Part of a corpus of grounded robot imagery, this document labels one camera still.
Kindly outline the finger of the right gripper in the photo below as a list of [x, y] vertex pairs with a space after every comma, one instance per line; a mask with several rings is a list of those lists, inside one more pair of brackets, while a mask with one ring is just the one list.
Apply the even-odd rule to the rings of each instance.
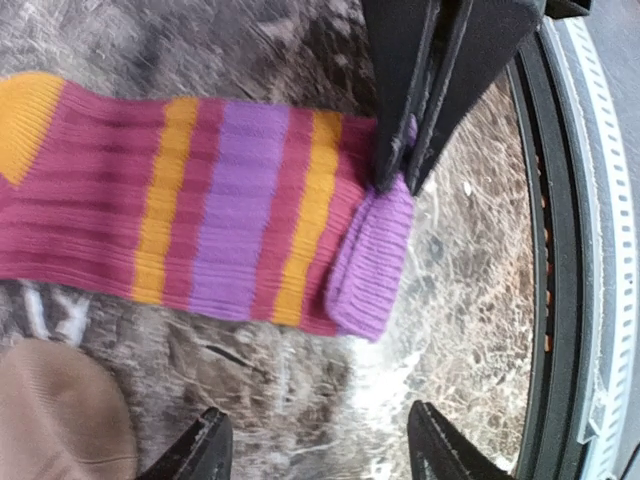
[[441, 6], [444, 31], [431, 43], [425, 75], [429, 90], [405, 170], [413, 195], [457, 125], [538, 26], [545, 9], [543, 1], [444, 1]]

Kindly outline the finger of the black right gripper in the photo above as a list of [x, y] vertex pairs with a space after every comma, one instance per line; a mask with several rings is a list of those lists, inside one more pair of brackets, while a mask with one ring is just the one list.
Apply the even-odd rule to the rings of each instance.
[[419, 107], [429, 87], [425, 69], [440, 1], [362, 3], [377, 95], [372, 183], [390, 190], [415, 145]]

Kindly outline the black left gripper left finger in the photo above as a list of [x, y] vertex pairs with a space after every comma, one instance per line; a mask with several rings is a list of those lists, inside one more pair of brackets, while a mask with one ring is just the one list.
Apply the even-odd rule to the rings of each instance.
[[206, 409], [139, 480], [229, 480], [233, 430], [228, 415]]

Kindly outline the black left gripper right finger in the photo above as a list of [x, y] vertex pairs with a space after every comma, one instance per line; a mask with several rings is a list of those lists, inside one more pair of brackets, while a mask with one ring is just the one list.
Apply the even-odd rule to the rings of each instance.
[[413, 479], [513, 479], [485, 457], [432, 403], [413, 403], [407, 434]]

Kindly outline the brown sock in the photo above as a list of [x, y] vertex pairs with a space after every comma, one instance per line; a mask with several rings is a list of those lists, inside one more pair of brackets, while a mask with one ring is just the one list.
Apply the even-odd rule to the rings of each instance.
[[1, 356], [4, 479], [133, 479], [135, 434], [112, 375], [64, 343], [23, 339]]

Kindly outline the magenta striped sock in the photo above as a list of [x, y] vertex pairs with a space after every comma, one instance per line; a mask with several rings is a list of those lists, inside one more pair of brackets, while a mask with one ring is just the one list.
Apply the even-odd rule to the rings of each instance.
[[385, 331], [414, 203], [369, 184], [376, 123], [218, 98], [1, 83], [1, 274], [228, 321]]

